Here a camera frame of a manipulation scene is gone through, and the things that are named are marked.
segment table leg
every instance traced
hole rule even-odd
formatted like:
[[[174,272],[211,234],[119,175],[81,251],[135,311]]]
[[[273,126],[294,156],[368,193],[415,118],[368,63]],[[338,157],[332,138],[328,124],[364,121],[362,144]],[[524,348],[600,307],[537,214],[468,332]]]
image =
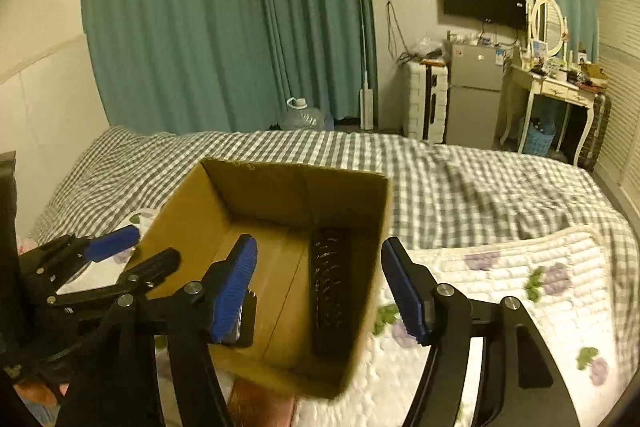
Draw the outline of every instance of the table leg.
[[[567,124],[569,124],[569,113],[571,113],[570,103],[566,105],[566,109],[564,110],[564,121],[562,122],[562,131],[560,132],[560,139],[558,140],[558,147],[556,147],[556,152],[559,152],[560,146],[562,145],[562,141],[564,140],[564,134],[566,133],[566,126]]]
[[[527,103],[527,112],[524,116],[524,122],[522,124],[522,136],[520,136],[520,145],[518,145],[518,154],[522,154],[522,150],[524,149],[524,142],[527,139],[527,131],[529,130],[529,121],[531,120],[531,110],[533,109],[533,99],[536,97],[533,87],[534,86],[532,83],[531,89],[529,90],[529,102]]]
[[[504,145],[511,132],[511,121],[513,120],[513,87],[511,82],[507,80],[507,123],[504,128],[504,134],[500,138],[500,145]]]
[[[584,146],[584,142],[587,140],[587,136],[589,136],[589,131],[591,130],[591,124],[593,123],[593,105],[587,108],[587,123],[584,124],[584,131],[582,131],[582,137],[580,138],[580,143],[578,143],[578,149],[575,150],[574,156],[574,166],[578,166],[578,158],[580,157],[580,152],[582,151],[582,147]]]

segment drawer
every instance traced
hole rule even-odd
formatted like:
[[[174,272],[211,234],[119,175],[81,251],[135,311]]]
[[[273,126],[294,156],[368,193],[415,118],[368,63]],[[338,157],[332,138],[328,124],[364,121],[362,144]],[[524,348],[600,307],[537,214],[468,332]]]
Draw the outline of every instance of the drawer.
[[[543,82],[542,84],[542,94],[545,96],[552,96],[554,98],[559,98],[560,100],[565,100],[568,91],[568,87],[560,86],[553,82]]]
[[[566,99],[569,102],[577,103],[578,105],[588,106],[593,103],[593,95],[591,93],[581,92],[576,89],[569,89]]]

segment metal screw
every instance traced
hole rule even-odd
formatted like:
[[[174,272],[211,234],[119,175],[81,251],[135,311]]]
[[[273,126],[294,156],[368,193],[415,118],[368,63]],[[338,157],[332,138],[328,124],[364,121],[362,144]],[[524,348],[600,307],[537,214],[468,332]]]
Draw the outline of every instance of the metal screw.
[[[118,297],[118,306],[122,306],[126,308],[127,306],[131,306],[133,304],[133,295],[129,293],[125,293]]]
[[[447,283],[438,284],[436,286],[436,292],[438,292],[443,297],[450,297],[455,293],[453,286]]]
[[[518,301],[515,297],[507,297],[504,300],[504,305],[507,306],[510,310],[517,310],[520,307],[520,301]]]
[[[198,281],[191,281],[184,285],[184,291],[186,291],[189,295],[196,295],[202,291],[202,284]]]

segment cardboard box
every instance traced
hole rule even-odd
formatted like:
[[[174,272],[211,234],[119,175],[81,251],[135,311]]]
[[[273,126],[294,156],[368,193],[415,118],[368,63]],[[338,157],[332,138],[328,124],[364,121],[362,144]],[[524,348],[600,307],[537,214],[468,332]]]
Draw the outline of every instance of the cardboard box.
[[[210,346],[214,366],[281,393],[331,399],[346,389],[372,331],[390,204],[390,182],[374,172],[205,159],[162,208],[132,263],[167,247],[180,251],[179,270],[148,294],[166,296],[201,279],[241,233],[253,235],[254,343]],[[308,248],[319,227],[351,232],[353,344],[341,362],[311,350]]]

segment gray mini fridge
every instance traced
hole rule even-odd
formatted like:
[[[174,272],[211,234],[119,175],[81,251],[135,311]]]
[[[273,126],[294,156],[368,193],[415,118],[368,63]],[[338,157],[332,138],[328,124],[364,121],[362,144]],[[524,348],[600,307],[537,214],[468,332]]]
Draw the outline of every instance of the gray mini fridge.
[[[496,48],[451,45],[445,143],[491,149],[500,111],[503,66]]]

